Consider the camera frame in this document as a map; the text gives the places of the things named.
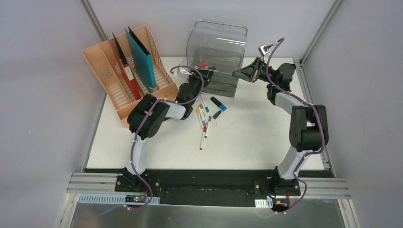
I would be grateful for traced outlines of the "red orange small bottle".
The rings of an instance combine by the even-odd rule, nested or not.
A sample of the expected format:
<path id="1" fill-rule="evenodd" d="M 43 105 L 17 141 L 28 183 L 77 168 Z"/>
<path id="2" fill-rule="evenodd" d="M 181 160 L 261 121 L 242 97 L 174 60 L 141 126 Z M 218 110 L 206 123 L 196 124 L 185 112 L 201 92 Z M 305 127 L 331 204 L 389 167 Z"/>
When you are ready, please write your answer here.
<path id="1" fill-rule="evenodd" d="M 200 68 L 207 68 L 208 67 L 208 62 L 204 62 L 203 64 L 201 64 L 199 67 Z"/>

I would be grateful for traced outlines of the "smoked clear drawer box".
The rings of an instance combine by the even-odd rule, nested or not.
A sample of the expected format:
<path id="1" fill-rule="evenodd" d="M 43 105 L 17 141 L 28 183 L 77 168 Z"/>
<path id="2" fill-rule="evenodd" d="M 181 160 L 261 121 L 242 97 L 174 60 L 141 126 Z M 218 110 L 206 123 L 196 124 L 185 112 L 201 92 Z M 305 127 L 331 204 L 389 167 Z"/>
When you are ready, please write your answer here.
<path id="1" fill-rule="evenodd" d="M 200 19 L 186 34 L 183 64 L 216 67 L 204 92 L 234 98 L 238 79 L 232 72 L 242 66 L 248 29 L 244 25 Z"/>

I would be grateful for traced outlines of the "dark blue small bottle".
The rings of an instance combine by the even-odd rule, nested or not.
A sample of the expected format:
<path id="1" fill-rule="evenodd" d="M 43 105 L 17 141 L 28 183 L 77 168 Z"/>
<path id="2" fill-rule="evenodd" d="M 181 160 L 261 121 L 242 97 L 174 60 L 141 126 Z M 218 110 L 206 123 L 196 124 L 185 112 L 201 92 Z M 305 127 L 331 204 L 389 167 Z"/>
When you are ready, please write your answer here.
<path id="1" fill-rule="evenodd" d="M 220 116 L 220 114 L 222 113 L 222 110 L 219 110 L 218 112 L 216 112 L 214 115 L 213 115 L 213 119 L 217 119 L 219 116 Z"/>

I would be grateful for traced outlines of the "teal folder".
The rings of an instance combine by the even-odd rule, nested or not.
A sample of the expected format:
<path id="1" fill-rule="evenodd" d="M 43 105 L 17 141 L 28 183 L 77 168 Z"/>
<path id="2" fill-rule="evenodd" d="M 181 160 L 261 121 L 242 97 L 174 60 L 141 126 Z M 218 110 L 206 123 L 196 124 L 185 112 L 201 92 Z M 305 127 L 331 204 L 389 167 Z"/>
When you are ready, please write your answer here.
<path id="1" fill-rule="evenodd" d="M 125 29 L 125 33 L 134 61 L 136 74 L 148 92 L 152 93 L 157 90 L 152 55 L 130 27 Z"/>

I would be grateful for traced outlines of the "red folder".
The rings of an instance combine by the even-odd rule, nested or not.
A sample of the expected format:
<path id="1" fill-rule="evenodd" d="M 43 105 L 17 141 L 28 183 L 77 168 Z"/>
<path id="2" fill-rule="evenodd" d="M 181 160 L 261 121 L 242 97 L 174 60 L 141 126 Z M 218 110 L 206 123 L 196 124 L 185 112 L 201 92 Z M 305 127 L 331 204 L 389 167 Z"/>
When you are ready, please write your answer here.
<path id="1" fill-rule="evenodd" d="M 132 92 L 135 100 L 139 100 L 141 98 L 141 94 L 138 84 L 134 78 L 134 74 L 130 68 L 130 65 L 127 62 L 127 59 L 123 53 L 122 48 L 120 47 L 119 42 L 117 41 L 116 36 L 114 35 L 114 33 L 112 33 L 112 35 L 113 35 L 113 43 L 115 44 L 114 55 L 121 70 L 121 74 L 123 75 L 124 80 L 128 85 L 130 91 Z"/>

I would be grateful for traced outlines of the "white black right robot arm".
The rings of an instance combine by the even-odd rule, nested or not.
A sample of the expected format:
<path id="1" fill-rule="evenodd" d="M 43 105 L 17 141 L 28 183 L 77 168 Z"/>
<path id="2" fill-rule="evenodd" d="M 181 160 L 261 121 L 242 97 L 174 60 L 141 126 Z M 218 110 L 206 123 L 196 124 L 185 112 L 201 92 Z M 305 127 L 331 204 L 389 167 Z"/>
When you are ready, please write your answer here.
<path id="1" fill-rule="evenodd" d="M 290 84 L 296 65 L 283 63 L 277 69 L 259 57 L 232 76 L 251 83 L 267 82 L 267 99 L 290 115 L 288 138 L 290 148 L 266 185 L 260 191 L 274 196 L 291 193 L 299 195 L 298 173 L 312 154 L 321 153 L 328 143 L 327 114 L 323 105 L 313 105 L 293 94 Z"/>

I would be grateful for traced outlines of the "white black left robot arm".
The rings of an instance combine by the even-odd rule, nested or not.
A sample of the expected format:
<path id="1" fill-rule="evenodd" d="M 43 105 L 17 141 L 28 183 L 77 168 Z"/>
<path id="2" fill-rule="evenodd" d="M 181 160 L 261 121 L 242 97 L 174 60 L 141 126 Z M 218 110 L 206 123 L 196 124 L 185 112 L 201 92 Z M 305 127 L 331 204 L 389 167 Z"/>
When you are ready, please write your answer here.
<path id="1" fill-rule="evenodd" d="M 176 98 L 157 98 L 146 94 L 130 112 L 127 123 L 131 132 L 132 146 L 126 169 L 127 186 L 133 192 L 140 192 L 146 185 L 141 174 L 146 170 L 142 159 L 142 147 L 147 138 L 156 135 L 162 123 L 168 119 L 187 119 L 193 111 L 196 99 L 211 81 L 213 72 L 205 68 L 193 66 L 175 66 L 172 68 L 190 69 L 187 82 L 179 86 Z"/>

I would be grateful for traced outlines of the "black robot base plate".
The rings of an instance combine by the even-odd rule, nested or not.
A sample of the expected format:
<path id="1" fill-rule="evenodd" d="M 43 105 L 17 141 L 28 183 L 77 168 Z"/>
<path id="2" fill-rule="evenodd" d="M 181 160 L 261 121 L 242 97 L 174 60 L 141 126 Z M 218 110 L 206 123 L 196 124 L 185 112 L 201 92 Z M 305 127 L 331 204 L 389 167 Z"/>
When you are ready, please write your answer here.
<path id="1" fill-rule="evenodd" d="M 282 180 L 274 170 L 146 170 L 140 178 L 124 168 L 116 192 L 140 192 L 160 204 L 253 207 L 255 200 L 300 196 L 296 179 Z"/>

